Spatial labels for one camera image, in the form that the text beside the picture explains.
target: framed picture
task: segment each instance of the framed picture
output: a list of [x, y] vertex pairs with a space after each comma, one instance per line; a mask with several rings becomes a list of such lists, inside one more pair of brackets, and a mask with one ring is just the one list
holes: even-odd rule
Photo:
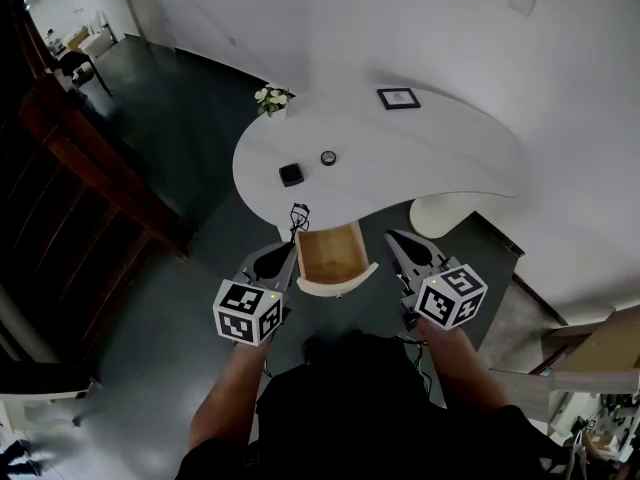
[[420, 102], [408, 87], [400, 89], [378, 89], [378, 96], [384, 108], [396, 110], [401, 108], [420, 108]]

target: baseboard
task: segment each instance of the baseboard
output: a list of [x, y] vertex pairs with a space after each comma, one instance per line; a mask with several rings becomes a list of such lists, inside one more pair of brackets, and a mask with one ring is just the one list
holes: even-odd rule
[[491, 224], [491, 222], [485, 219], [478, 212], [473, 212], [471, 214], [471, 218], [477, 224], [479, 224], [487, 233], [493, 235], [493, 237], [502, 245], [504, 245], [512, 254], [514, 254], [518, 258], [522, 258], [525, 255], [525, 252], [520, 247], [518, 247], [507, 235], [505, 235], [497, 227]]
[[216, 67], [216, 69], [221, 69], [226, 71], [229, 74], [232, 74], [238, 78], [242, 78], [248, 83], [258, 84], [264, 86], [266, 82], [257, 76], [250, 75], [245, 71], [241, 71], [240, 69], [229, 66], [228, 64], [223, 64], [222, 62], [218, 62], [217, 60], [210, 59], [209, 57], [205, 57], [203, 55], [199, 55], [197, 53], [190, 52], [189, 50], [184, 50], [183, 48], [175, 48], [176, 53], [180, 55], [184, 55], [185, 57], [191, 57], [192, 59], [197, 59], [200, 62], [206, 62], [212, 64]]
[[563, 327], [566, 327], [569, 325], [569, 322], [567, 322], [564, 318], [562, 318], [560, 313], [558, 313], [555, 309], [553, 309], [551, 305], [546, 300], [544, 300], [533, 288], [531, 288], [531, 286], [525, 283], [518, 274], [514, 273], [511, 276], [511, 279], [520, 288], [522, 288], [527, 293], [527, 295], [529, 295], [533, 300], [535, 300], [540, 305], [540, 307], [542, 307], [542, 309], [544, 309], [550, 316], [552, 316], [560, 325], [562, 325]]

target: white table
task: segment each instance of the white table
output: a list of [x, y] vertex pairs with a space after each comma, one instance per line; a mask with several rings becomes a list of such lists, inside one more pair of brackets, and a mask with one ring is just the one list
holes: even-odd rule
[[[420, 109], [385, 110], [376, 87], [370, 87], [348, 99], [294, 98], [280, 124], [259, 117], [233, 158], [240, 196], [279, 228], [289, 228], [293, 203], [306, 204], [310, 230], [433, 194], [515, 197], [522, 154], [509, 130], [451, 98], [413, 92]], [[325, 150], [337, 154], [335, 165], [320, 162]], [[296, 162], [305, 181], [284, 187], [278, 169]]]

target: white cube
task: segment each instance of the white cube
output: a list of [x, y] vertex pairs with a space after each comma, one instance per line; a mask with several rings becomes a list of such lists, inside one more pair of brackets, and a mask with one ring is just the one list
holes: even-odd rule
[[422, 282], [415, 310], [443, 329], [478, 314], [487, 285], [469, 265], [452, 268]]
[[257, 346], [282, 323], [282, 293], [225, 279], [213, 314], [220, 336]]

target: potted plant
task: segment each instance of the potted plant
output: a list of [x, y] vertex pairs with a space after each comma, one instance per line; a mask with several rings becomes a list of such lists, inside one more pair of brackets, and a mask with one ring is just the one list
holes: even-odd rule
[[261, 116], [266, 112], [269, 119], [283, 121], [287, 117], [287, 106], [290, 99], [291, 93], [288, 89], [267, 84], [264, 89], [256, 93], [258, 115]]

